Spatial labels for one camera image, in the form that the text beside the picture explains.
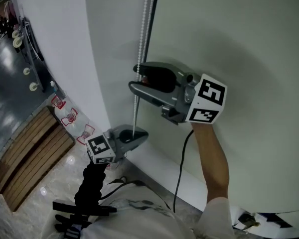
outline white sleeve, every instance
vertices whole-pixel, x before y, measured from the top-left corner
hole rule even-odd
[[[229,201],[219,197],[211,200],[194,228],[197,238],[234,239]]]

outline white wall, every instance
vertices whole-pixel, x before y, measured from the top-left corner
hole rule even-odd
[[[96,125],[110,127],[94,63],[85,0],[18,0],[56,82]]]
[[[228,85],[216,132],[230,166],[230,200],[251,212],[299,210],[299,0],[158,0],[149,61]],[[139,125],[180,161],[190,125],[142,102]],[[184,168],[203,181],[194,138]]]
[[[111,123],[133,121],[134,80],[144,0],[86,0],[94,60]]]

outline dark vertical strip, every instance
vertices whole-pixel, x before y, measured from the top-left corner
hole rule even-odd
[[[155,11],[156,11],[156,4],[157,4],[157,0],[154,0],[153,1],[153,7],[151,9],[151,15],[150,15],[149,33],[148,33],[148,40],[147,40],[146,47],[145,47],[144,62],[146,62],[147,57],[148,57],[148,51],[149,51],[149,45],[150,45],[150,35],[151,35],[151,29],[153,27],[153,22],[154,22],[154,16],[155,16]]]

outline bare forearm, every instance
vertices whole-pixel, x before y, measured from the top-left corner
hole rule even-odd
[[[208,189],[207,202],[216,197],[227,197],[229,170],[226,156],[212,125],[193,123],[198,143],[201,166]]]

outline wooden bench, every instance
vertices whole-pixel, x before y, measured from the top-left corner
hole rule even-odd
[[[0,161],[0,194],[13,212],[73,145],[47,107],[32,119]]]

